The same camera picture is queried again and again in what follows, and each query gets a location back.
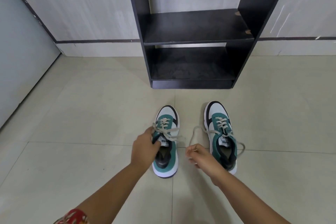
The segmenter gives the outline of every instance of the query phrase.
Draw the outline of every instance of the green and white sneaker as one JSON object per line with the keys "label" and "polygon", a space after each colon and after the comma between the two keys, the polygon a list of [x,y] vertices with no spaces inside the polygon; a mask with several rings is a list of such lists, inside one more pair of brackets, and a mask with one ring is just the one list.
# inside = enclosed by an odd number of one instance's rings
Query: green and white sneaker
{"label": "green and white sneaker", "polygon": [[177,172],[176,138],[179,134],[180,119],[174,107],[162,107],[156,116],[152,142],[161,142],[161,147],[153,162],[154,173],[161,178],[170,178]]}
{"label": "green and white sneaker", "polygon": [[210,153],[227,171],[235,174],[237,141],[233,136],[228,113],[220,102],[212,101],[207,104],[204,109],[204,126],[210,140]]}

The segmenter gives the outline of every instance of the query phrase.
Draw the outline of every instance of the person's left hand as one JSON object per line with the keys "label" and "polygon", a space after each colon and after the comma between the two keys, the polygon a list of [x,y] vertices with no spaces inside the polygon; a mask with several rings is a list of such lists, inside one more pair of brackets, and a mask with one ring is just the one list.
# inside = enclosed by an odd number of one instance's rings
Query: person's left hand
{"label": "person's left hand", "polygon": [[151,166],[161,146],[159,140],[152,143],[152,133],[153,127],[147,128],[142,135],[137,137],[132,146],[131,165],[140,168],[143,172]]}

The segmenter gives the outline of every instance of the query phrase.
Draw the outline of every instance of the baseboard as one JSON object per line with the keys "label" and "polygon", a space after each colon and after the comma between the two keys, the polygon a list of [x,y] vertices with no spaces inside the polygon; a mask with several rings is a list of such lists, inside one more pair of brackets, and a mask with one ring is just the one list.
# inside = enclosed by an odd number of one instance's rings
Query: baseboard
{"label": "baseboard", "polygon": [[335,56],[336,40],[258,41],[251,56]]}
{"label": "baseboard", "polygon": [[141,43],[56,44],[68,57],[143,57]]}

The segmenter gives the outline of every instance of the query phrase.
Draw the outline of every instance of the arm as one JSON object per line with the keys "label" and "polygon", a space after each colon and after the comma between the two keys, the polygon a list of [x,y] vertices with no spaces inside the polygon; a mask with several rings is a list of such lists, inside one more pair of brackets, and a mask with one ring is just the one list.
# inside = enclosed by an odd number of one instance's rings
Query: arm
{"label": "arm", "polygon": [[202,169],[227,197],[231,206],[245,224],[288,224],[289,222],[265,204],[245,184],[226,171],[200,144],[186,148],[190,163]]}
{"label": "arm", "polygon": [[148,128],[134,141],[131,163],[77,206],[87,215],[90,224],[111,224],[138,180],[154,161],[161,143],[156,141],[152,144],[152,130],[153,127]]}

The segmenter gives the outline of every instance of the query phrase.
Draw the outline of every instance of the shoe label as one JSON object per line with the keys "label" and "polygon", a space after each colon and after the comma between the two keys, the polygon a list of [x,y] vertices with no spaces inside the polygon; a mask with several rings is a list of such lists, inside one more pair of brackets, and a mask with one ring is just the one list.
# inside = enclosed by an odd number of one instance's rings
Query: shoe label
{"label": "shoe label", "polygon": [[164,137],[160,137],[159,140],[161,141],[161,146],[163,147],[169,147],[168,140]]}
{"label": "shoe label", "polygon": [[218,144],[221,146],[225,146],[225,147],[230,146],[230,142],[225,137],[222,137],[222,136],[218,138]]}

